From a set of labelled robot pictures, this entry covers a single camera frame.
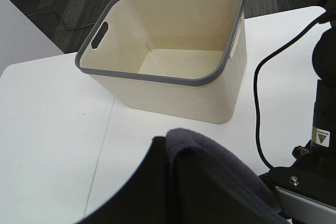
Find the black cable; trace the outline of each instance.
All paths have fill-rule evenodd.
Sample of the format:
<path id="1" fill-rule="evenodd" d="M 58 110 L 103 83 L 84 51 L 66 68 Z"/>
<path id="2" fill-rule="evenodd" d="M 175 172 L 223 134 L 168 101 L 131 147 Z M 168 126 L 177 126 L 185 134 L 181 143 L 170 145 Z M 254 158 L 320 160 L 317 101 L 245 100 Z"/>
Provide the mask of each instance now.
<path id="1" fill-rule="evenodd" d="M 66 24 L 62 20 L 61 16 L 57 12 L 53 12 L 53 11 L 32 13 L 32 14 L 27 15 L 27 17 L 32 17 L 32 16 L 39 15 L 39 14 L 50 14 L 50 13 L 56 15 L 58 17 L 59 22 L 62 25 L 62 27 L 64 29 L 68 30 L 68 31 L 79 30 L 79 29 L 82 29 L 82 28 L 85 28 L 85 27 L 93 26 L 95 24 L 95 23 L 91 23 L 91 24 L 87 24 L 87 25 L 84 25 L 84 26 L 79 26 L 79 27 L 75 27 L 75 28 L 69 28 L 68 26 L 66 26 Z"/>
<path id="2" fill-rule="evenodd" d="M 286 48 L 290 47 L 293 45 L 296 41 L 298 41 L 302 36 L 304 36 L 314 25 L 316 25 L 318 22 L 323 21 L 324 23 L 328 22 L 327 20 L 329 17 L 334 16 L 334 8 L 330 12 L 325 12 L 316 19 L 314 19 L 302 32 L 300 32 L 294 39 L 289 41 L 287 44 L 283 45 L 280 47 L 278 50 L 274 51 L 271 53 L 269 56 L 267 56 L 265 59 L 263 59 L 259 65 L 257 66 L 255 73 L 254 73 L 254 79 L 253 79 L 253 94 L 254 94 L 254 103 L 256 106 L 256 144 L 257 144 L 257 150 L 259 153 L 259 156 L 263 163 L 269 168 L 272 169 L 273 166 L 266 160 L 264 154 L 262 153 L 263 151 L 261 150 L 260 146 L 260 108 L 259 108 L 259 100 L 258 100 L 258 74 L 262 66 L 272 59 L 274 56 L 277 54 L 281 53 L 284 51 Z"/>

